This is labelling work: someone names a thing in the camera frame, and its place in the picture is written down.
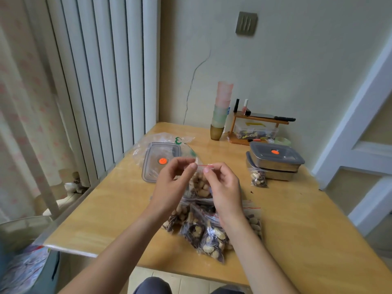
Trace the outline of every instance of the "sheer curtain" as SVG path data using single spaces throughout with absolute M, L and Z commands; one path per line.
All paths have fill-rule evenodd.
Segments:
M 0 0 L 0 21 L 0 223 L 56 217 L 75 158 L 23 1 Z

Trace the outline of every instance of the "trash bin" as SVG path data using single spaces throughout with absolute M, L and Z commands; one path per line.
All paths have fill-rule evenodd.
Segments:
M 48 216 L 27 217 L 0 224 L 0 294 L 54 294 L 58 275 L 60 272 L 60 252 L 45 247 L 31 248 L 29 245 L 47 228 L 52 219 Z M 15 281 L 19 283 L 26 280 L 26 272 L 11 270 L 11 264 L 20 260 L 21 256 L 38 256 L 40 259 L 39 274 L 35 274 L 35 280 L 22 282 L 20 287 L 12 287 Z M 30 258 L 29 265 L 38 257 Z

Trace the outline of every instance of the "tabletop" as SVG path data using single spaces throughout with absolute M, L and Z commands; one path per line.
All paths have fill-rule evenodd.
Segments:
M 251 186 L 245 163 L 248 146 L 210 139 L 209 130 L 157 123 L 149 134 L 192 136 L 189 143 L 203 163 L 224 161 L 238 176 L 246 199 L 262 210 L 264 242 L 302 293 L 390 293 L 392 274 L 349 219 L 304 166 L 290 182 L 268 180 Z M 108 174 L 46 240 L 46 246 L 80 254 L 99 254 L 147 206 L 153 183 L 141 178 L 131 154 Z M 224 283 L 249 285 L 233 251 L 225 264 L 198 255 L 182 237 L 160 229 L 138 266 Z

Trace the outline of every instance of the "light switch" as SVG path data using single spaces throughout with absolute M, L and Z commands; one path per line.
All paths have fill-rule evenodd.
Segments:
M 257 13 L 240 11 L 238 14 L 237 35 L 253 36 L 256 30 Z

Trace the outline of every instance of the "hand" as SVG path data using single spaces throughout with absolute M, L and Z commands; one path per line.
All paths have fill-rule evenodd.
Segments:
M 166 221 L 176 209 L 197 164 L 193 158 L 174 158 L 159 173 L 149 207 L 158 211 Z
M 239 179 L 225 163 L 214 163 L 214 170 L 206 167 L 203 172 L 213 191 L 213 200 L 223 229 L 230 221 L 243 218 Z

